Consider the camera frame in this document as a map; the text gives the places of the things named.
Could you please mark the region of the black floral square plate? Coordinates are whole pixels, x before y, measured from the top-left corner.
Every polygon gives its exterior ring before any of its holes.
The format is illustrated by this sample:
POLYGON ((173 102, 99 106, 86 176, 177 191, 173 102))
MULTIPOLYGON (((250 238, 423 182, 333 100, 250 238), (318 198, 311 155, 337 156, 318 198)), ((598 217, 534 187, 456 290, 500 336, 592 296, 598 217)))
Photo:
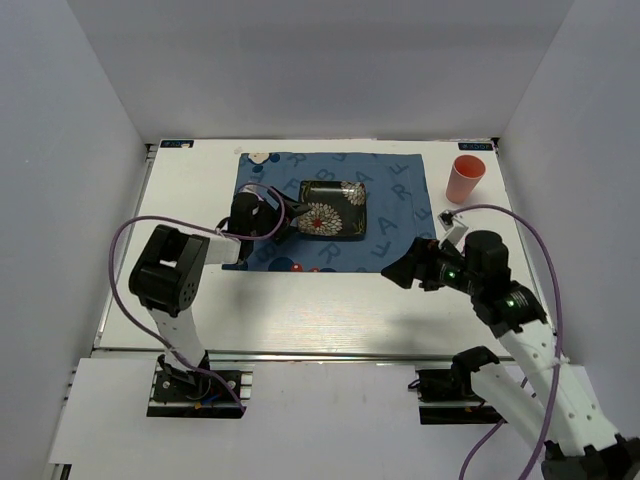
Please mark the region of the black floral square plate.
POLYGON ((367 191, 361 182, 301 182, 298 201, 309 210, 297 218, 308 236, 359 240, 367 231, 367 191))

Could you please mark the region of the blue cartoon print cloth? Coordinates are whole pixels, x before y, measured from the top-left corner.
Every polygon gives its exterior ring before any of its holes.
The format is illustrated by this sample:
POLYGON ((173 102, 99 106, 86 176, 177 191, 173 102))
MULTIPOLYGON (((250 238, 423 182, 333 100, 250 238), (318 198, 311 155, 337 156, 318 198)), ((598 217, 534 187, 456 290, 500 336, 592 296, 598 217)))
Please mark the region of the blue cartoon print cloth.
POLYGON ((300 232, 282 245, 256 243, 242 269, 268 272, 378 273, 416 237, 436 229, 419 154, 260 152, 239 157, 236 185, 256 182, 298 201, 302 181, 361 182, 367 191, 367 231, 359 240, 300 232))

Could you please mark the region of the pink plastic cup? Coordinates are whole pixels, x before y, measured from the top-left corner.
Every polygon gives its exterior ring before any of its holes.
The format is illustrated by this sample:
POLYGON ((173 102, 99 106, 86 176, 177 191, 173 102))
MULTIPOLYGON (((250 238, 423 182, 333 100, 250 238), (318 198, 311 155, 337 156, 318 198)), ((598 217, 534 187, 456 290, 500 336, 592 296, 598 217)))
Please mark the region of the pink plastic cup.
POLYGON ((486 173, 485 163, 473 155, 458 156, 451 167, 446 198, 455 204, 463 203, 486 173))

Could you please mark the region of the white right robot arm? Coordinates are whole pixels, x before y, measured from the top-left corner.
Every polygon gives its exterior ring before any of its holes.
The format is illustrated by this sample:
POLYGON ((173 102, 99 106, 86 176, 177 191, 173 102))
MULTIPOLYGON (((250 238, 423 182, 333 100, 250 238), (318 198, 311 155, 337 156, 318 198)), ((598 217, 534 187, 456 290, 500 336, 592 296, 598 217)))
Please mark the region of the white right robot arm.
POLYGON ((383 277, 408 289, 449 287, 467 294, 474 313, 510 353, 532 388, 526 393, 497 356, 474 347, 454 357, 453 390, 480 397, 532 447, 546 479, 633 479, 639 441, 625 438, 557 354, 560 335, 524 285, 513 280, 509 250, 495 232, 468 234, 463 250, 448 240, 417 238, 383 277))

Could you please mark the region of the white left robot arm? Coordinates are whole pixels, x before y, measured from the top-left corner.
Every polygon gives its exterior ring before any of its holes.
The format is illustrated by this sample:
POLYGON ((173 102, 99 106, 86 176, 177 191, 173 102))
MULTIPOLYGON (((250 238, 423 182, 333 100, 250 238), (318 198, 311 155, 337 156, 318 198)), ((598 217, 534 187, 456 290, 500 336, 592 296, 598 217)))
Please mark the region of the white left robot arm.
POLYGON ((129 277, 129 291, 155 321, 156 336, 165 346, 163 368, 179 372, 177 387, 191 399, 205 396, 212 378, 192 315, 204 267, 245 263, 256 242, 286 240, 295 231, 294 220, 311 210, 273 187, 267 189, 276 201, 271 205, 256 188, 242 187, 230 214, 202 235, 157 225, 129 277))

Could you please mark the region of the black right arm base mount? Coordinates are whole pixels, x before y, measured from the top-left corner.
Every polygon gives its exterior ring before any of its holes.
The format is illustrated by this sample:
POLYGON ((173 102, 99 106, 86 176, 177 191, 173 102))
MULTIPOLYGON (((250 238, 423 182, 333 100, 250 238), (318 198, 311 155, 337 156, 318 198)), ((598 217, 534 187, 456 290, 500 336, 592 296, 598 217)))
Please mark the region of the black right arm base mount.
POLYGON ((408 390, 417 394, 421 425, 492 425, 502 420, 491 405, 455 379, 451 370, 417 370, 408 390))

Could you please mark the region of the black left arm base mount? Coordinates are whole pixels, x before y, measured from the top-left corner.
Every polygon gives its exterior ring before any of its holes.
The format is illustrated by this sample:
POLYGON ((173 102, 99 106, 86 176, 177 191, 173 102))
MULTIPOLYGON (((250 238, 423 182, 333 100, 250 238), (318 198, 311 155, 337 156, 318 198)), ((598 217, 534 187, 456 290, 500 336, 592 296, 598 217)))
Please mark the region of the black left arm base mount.
POLYGON ((240 401, 249 399, 249 373, 217 370, 220 380, 198 372, 185 372, 157 358, 146 416, 149 418, 241 419, 240 401))

